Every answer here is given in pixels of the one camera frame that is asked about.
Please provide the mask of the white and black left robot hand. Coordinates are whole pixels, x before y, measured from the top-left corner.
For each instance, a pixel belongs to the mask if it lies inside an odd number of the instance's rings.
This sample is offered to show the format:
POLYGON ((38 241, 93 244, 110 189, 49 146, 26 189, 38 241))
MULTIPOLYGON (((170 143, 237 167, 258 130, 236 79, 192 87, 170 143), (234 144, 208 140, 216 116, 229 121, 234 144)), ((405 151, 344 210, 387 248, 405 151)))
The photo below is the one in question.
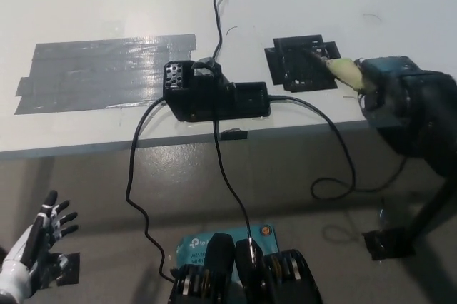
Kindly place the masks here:
POLYGON ((58 192, 50 191, 25 232, 25 241, 20 242, 19 249, 13 253, 13 260, 19 261, 31 277, 53 281, 68 268, 69 257, 53 253, 51 249, 79 229, 77 224, 71 224, 78 213, 62 213, 69 204, 68 200, 58 202, 58 192))

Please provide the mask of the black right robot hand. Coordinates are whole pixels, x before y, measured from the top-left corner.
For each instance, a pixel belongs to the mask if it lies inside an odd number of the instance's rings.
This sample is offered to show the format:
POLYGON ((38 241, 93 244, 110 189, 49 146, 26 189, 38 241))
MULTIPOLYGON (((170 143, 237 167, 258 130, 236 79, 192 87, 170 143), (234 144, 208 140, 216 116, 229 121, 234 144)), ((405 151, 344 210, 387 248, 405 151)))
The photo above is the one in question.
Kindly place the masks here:
POLYGON ((357 59, 363 89, 359 104, 362 114, 375 126, 393 125, 406 117, 410 96, 403 81, 421 68, 407 56, 357 59))

